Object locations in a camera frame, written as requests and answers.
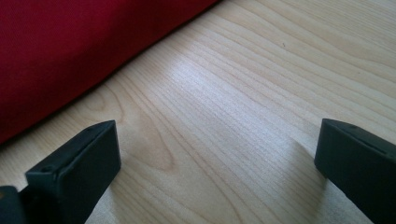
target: wooden table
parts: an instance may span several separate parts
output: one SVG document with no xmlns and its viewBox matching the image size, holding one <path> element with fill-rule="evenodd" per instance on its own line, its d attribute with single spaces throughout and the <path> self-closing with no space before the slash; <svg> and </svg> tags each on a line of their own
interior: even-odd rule
<svg viewBox="0 0 396 224">
<path fill-rule="evenodd" d="M 314 166 L 323 118 L 396 144 L 395 2 L 224 0 L 2 145 L 0 185 L 114 119 L 87 223 L 370 223 Z"/>
</svg>

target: red fabric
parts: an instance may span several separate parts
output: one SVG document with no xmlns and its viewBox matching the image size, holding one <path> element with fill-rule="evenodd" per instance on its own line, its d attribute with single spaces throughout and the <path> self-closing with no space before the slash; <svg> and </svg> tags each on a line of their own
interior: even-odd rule
<svg viewBox="0 0 396 224">
<path fill-rule="evenodd" d="M 0 143 L 216 1 L 1 1 Z"/>
</svg>

